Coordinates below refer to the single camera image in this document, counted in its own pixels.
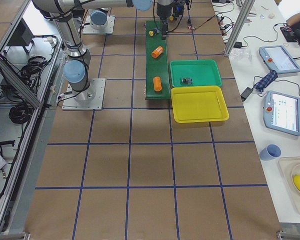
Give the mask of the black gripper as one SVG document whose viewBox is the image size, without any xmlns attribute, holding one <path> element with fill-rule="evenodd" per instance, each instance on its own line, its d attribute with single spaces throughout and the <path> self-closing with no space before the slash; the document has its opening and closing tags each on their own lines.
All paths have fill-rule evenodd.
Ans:
<svg viewBox="0 0 300 240">
<path fill-rule="evenodd" d="M 170 16 L 174 16 L 179 18 L 184 14 L 184 5 L 185 2 L 183 0 L 158 0 L 156 2 L 156 13 L 160 20 L 162 20 L 161 24 L 161 39 L 166 40 L 166 35 L 168 34 L 168 19 Z"/>
</svg>

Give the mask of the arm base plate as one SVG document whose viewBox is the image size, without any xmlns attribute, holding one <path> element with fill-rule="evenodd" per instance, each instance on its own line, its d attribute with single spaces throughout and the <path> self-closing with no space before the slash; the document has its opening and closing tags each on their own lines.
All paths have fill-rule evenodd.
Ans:
<svg viewBox="0 0 300 240">
<path fill-rule="evenodd" d="M 103 106 L 104 91 L 106 85 L 105 78 L 90 78 L 89 88 L 77 95 L 72 91 L 70 84 L 67 86 L 68 96 L 62 101 L 62 110 L 64 111 L 100 111 Z"/>
<path fill-rule="evenodd" d="M 93 23 L 91 21 L 90 16 L 88 15 L 84 23 L 82 34 L 83 35 L 111 35 L 113 34 L 113 30 L 114 30 L 114 22 L 115 22 L 115 16 L 109 15 L 107 16 L 106 22 L 103 25 L 99 25 Z"/>
</svg>

